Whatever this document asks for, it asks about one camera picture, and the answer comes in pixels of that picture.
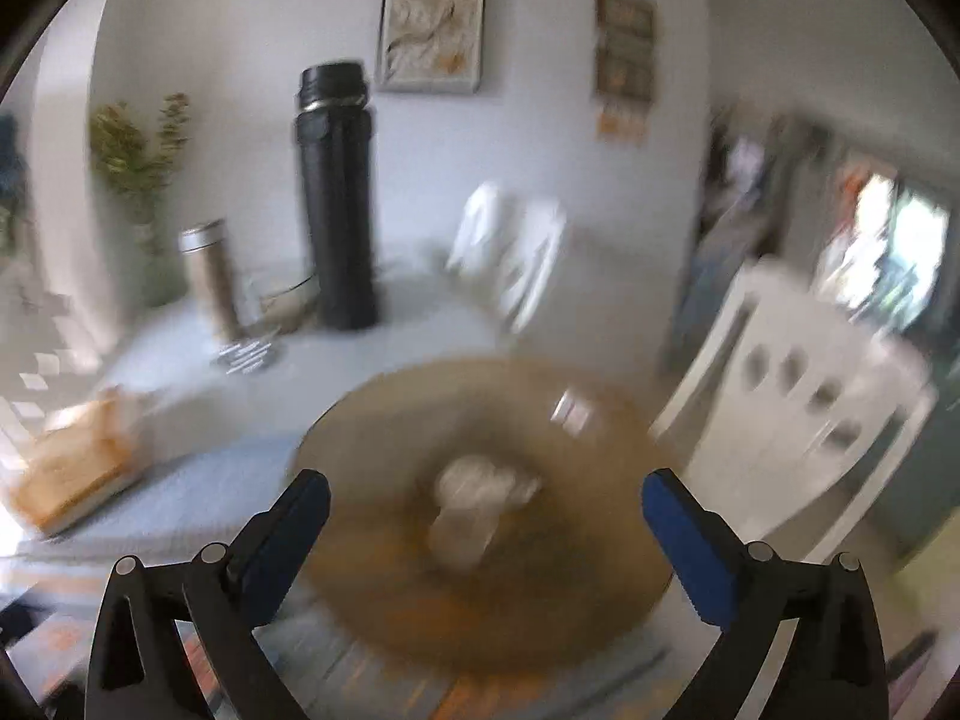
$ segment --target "white tablecloth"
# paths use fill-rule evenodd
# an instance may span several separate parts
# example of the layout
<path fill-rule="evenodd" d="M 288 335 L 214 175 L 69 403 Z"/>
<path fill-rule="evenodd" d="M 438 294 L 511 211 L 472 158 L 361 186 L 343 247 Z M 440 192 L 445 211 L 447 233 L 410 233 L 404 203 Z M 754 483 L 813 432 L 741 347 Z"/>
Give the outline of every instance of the white tablecloth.
<path fill-rule="evenodd" d="M 383 317 L 377 327 L 361 333 L 310 329 L 280 338 L 270 367 L 232 376 L 211 365 L 208 332 L 186 299 L 148 317 L 101 386 L 155 394 L 152 450 L 163 461 L 242 437 L 304 433 L 373 376 L 503 348 L 496 324 L 414 259 L 385 269 L 379 291 Z"/>

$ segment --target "loaf of bread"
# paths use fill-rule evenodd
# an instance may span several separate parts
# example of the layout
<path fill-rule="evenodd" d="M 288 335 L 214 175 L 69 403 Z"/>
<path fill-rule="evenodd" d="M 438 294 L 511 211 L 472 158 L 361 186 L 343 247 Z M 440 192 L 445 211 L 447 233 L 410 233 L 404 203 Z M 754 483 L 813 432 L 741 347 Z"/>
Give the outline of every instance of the loaf of bread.
<path fill-rule="evenodd" d="M 77 509 L 90 511 L 106 488 L 134 471 L 133 441 L 119 413 L 122 397 L 108 391 L 78 409 L 69 425 L 35 440 L 24 456 L 27 469 L 8 490 L 15 514 L 42 533 L 56 533 Z"/>

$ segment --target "chair back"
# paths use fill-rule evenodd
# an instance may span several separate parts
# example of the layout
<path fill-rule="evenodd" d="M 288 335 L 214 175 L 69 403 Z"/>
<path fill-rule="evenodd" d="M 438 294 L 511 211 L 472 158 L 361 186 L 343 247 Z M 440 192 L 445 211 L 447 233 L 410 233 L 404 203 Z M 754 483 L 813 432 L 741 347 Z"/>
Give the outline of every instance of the chair back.
<path fill-rule="evenodd" d="M 512 333 L 534 317 L 560 258 L 566 215 L 553 199 L 520 199 L 496 184 L 467 201 L 448 270 Z"/>
<path fill-rule="evenodd" d="M 891 420 L 912 435 L 888 451 L 912 445 L 930 406 L 928 366 L 912 346 L 851 323 L 776 261 L 743 269 L 723 312 L 748 318 L 685 477 L 744 541 L 836 484 Z"/>

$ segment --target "green plant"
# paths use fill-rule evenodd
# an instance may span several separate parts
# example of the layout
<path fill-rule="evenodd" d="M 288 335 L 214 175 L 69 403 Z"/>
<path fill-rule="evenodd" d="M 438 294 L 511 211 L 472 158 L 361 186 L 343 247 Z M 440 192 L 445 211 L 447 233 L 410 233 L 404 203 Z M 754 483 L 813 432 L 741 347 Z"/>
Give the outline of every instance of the green plant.
<path fill-rule="evenodd" d="M 93 167 L 125 202 L 134 224 L 157 221 L 160 195 L 179 170 L 189 141 L 186 125 L 190 122 L 190 98 L 168 95 L 163 102 L 160 129 L 153 139 L 133 123 L 126 103 L 101 105 L 90 117 Z"/>

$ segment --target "white chair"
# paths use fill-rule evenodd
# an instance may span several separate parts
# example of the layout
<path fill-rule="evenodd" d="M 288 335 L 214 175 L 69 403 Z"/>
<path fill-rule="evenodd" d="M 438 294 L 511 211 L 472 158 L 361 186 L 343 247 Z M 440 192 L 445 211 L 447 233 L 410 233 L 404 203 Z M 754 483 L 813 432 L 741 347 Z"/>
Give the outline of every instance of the white chair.
<path fill-rule="evenodd" d="M 544 298 L 565 228 L 557 201 L 484 184 L 464 207 L 446 269 L 518 334 Z"/>
<path fill-rule="evenodd" d="M 889 482 L 936 402 L 920 354 L 810 293 L 776 260 L 733 280 L 688 374 L 654 423 L 661 436 L 702 389 L 748 314 L 685 482 L 745 541 L 798 514 L 853 468 L 892 420 L 899 432 L 836 522 L 805 556 L 832 557 Z"/>

